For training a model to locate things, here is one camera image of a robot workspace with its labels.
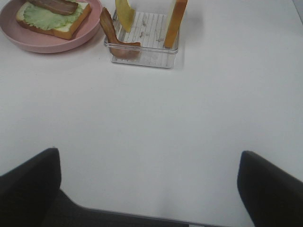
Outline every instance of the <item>bread slice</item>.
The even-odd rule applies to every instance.
[[[164,46],[172,48],[185,12],[187,0],[173,0],[166,19],[166,36]]]
[[[18,12],[16,14],[17,22],[22,27],[27,28],[33,32],[38,32],[38,33],[47,34],[47,35],[54,35],[56,37],[63,38],[63,39],[71,39],[73,33],[77,30],[77,28],[80,26],[81,22],[87,17],[87,15],[91,11],[91,8],[87,2],[78,2],[78,4],[80,4],[80,6],[83,8],[83,12],[75,22],[68,23],[65,26],[53,28],[51,30],[42,30],[35,26],[30,26],[29,24],[27,24],[24,21],[24,11],[29,6],[29,4],[31,4],[31,3],[29,3],[28,1],[25,2],[21,6],[21,8],[18,10]]]

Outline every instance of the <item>sandwich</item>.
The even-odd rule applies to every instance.
[[[71,39],[91,8],[76,0],[28,0],[16,13],[16,21],[33,32]]]

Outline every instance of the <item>cheese slice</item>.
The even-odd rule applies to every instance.
[[[166,48],[172,48],[176,40],[186,5],[187,0],[173,0],[171,3],[166,20],[166,36],[164,41]]]
[[[128,0],[116,0],[116,11],[120,24],[130,32],[136,11],[130,7]]]

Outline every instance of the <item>pink plate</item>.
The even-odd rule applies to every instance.
[[[57,53],[71,50],[91,39],[100,28],[101,3],[99,0],[85,1],[90,4],[91,12],[81,23],[71,40],[32,32],[21,27],[16,22],[15,15],[25,0],[11,0],[3,7],[0,12],[0,28],[13,44],[26,51]]]

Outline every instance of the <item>plastic tray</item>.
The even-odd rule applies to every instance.
[[[163,46],[165,39],[166,15],[147,12],[136,12],[131,31],[126,32],[117,18],[116,12],[113,16],[113,23],[117,38],[122,42],[140,42],[141,47],[130,45],[110,44],[107,38],[104,45],[108,48],[113,63],[150,66],[158,68],[172,68],[175,57],[178,53],[179,33],[171,49]],[[136,58],[125,59],[112,55],[113,49],[120,51],[138,52]]]

